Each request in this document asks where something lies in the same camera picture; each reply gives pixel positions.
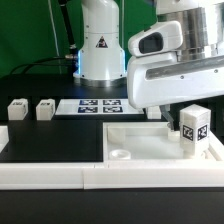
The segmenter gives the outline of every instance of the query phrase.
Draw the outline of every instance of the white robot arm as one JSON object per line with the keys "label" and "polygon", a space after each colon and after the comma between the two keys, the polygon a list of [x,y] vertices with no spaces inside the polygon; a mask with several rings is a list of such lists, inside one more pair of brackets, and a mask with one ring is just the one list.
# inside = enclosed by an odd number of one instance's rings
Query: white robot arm
{"label": "white robot arm", "polygon": [[157,0],[158,22],[129,40],[128,97],[147,108],[224,94],[223,0]]}

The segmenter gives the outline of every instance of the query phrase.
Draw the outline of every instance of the white cube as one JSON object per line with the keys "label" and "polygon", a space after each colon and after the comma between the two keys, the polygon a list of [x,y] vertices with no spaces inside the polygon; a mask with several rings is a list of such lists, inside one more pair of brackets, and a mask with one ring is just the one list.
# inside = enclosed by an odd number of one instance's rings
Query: white cube
{"label": "white cube", "polygon": [[50,121],[55,113],[55,100],[41,100],[36,107],[37,120]]}
{"label": "white cube", "polygon": [[200,157],[209,147],[211,110],[192,105],[180,111],[180,146],[185,155]]}
{"label": "white cube", "polygon": [[28,100],[15,99],[8,106],[9,120],[23,120],[28,113]]}

